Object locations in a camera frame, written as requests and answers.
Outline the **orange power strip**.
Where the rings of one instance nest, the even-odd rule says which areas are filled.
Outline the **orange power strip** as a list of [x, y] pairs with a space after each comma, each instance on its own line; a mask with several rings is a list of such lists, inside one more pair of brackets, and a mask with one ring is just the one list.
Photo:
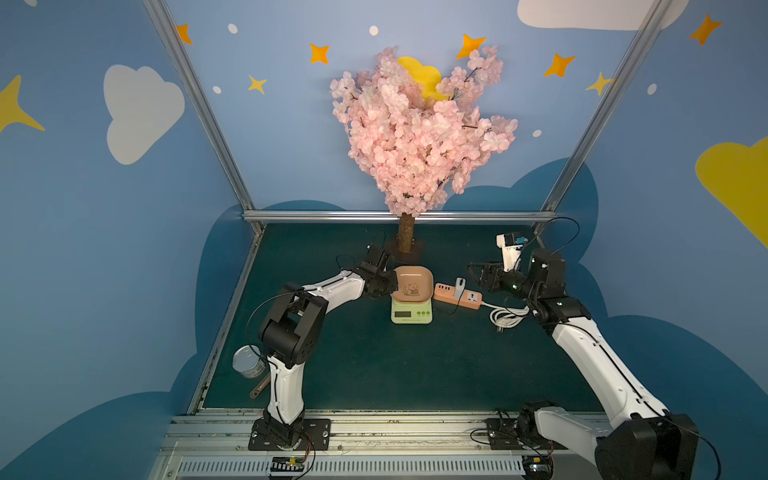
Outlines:
[[478, 310], [483, 305], [482, 294], [464, 287], [457, 288], [443, 283], [436, 283], [433, 299], [454, 306]]

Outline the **green electronic scale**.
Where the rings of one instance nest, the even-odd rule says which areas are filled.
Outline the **green electronic scale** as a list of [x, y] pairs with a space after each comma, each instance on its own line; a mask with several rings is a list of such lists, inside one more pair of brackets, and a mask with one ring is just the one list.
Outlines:
[[391, 321], [397, 325], [426, 325], [433, 320], [432, 300], [405, 302], [391, 301]]

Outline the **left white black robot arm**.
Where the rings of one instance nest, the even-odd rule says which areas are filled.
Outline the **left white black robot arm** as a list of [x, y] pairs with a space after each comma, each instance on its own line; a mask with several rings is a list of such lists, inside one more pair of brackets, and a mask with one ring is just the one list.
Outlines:
[[370, 245], [363, 261], [328, 279], [307, 285], [288, 283], [275, 296], [259, 331], [270, 368], [270, 401], [256, 425], [281, 448], [305, 438], [303, 378], [328, 313], [360, 298], [377, 299], [396, 290], [390, 253]]

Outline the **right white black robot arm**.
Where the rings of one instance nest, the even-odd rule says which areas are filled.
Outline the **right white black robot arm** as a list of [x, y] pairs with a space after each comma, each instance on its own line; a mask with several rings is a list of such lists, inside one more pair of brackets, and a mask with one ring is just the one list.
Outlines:
[[568, 295], [559, 252], [533, 251], [525, 270], [501, 262], [471, 263], [477, 285], [523, 300], [545, 333], [569, 356], [607, 419], [598, 424], [550, 402], [524, 405], [501, 417], [489, 434], [540, 453], [560, 445], [594, 465], [604, 479], [689, 479], [700, 435], [685, 414], [673, 414], [632, 374], [601, 334], [587, 308]]

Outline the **pink square plate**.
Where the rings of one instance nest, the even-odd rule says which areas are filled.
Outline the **pink square plate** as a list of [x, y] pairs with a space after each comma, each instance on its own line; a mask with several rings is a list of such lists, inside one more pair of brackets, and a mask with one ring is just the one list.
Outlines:
[[432, 272], [423, 266], [403, 265], [394, 270], [397, 288], [391, 297], [399, 302], [421, 303], [433, 296]]

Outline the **pink cherry blossom tree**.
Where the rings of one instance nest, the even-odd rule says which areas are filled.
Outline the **pink cherry blossom tree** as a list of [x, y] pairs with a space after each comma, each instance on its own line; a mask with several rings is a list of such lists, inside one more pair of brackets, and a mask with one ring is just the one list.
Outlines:
[[438, 81], [436, 98], [425, 97], [395, 53], [382, 51], [372, 72], [332, 80], [330, 94], [349, 157], [374, 179], [398, 219], [394, 253], [411, 260], [419, 255], [416, 219], [462, 194], [476, 169], [509, 149], [518, 122], [484, 117], [477, 105], [501, 80], [497, 47], [472, 50], [466, 67]]

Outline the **grey tape roll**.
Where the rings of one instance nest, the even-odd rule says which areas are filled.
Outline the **grey tape roll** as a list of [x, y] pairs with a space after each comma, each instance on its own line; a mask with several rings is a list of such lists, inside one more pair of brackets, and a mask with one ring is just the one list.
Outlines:
[[259, 348], [252, 344], [240, 347], [233, 354], [232, 367], [246, 379], [257, 379], [266, 369]]

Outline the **brown slotted scoop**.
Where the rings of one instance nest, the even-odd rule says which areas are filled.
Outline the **brown slotted scoop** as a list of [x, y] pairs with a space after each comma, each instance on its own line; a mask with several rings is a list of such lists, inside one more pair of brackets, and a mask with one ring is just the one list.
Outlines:
[[250, 393], [249, 393], [249, 397], [250, 397], [251, 399], [256, 399], [256, 398], [258, 398], [258, 397], [261, 395], [261, 393], [262, 393], [262, 392], [263, 392], [263, 391], [264, 391], [264, 390], [265, 390], [267, 387], [269, 387], [269, 386], [270, 386], [270, 384], [271, 384], [271, 377], [270, 377], [269, 375], [265, 375], [265, 376], [264, 376], [264, 377], [263, 377], [263, 378], [262, 378], [262, 379], [259, 381], [259, 383], [258, 383], [258, 384], [257, 384], [257, 385], [256, 385], [256, 386], [255, 386], [255, 387], [254, 387], [254, 388], [253, 388], [251, 391], [250, 391]]

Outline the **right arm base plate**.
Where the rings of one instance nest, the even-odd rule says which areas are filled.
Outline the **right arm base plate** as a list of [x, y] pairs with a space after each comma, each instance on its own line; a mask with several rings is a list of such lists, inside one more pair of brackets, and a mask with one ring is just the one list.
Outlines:
[[536, 438], [523, 438], [516, 430], [516, 420], [507, 417], [487, 418], [484, 432], [492, 450], [529, 450], [545, 453], [550, 450], [565, 451], [566, 447], [556, 442]]

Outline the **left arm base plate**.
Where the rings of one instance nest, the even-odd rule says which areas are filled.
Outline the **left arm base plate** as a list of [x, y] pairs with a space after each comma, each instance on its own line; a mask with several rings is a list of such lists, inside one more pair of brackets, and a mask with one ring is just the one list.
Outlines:
[[303, 419], [301, 423], [285, 426], [275, 419], [257, 419], [252, 426], [247, 448], [249, 451], [299, 451], [310, 447], [316, 451], [329, 448], [332, 421]]

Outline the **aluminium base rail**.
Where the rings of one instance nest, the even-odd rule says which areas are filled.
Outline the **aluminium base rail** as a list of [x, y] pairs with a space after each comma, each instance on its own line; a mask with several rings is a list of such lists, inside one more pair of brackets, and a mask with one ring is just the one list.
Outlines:
[[[570, 412], [601, 424], [605, 414]], [[534, 453], [492, 450], [487, 418], [498, 411], [312, 410], [307, 419], [332, 421], [329, 448], [249, 451], [255, 410], [215, 412], [172, 420], [152, 479], [565, 479], [594, 465], [566, 449]]]

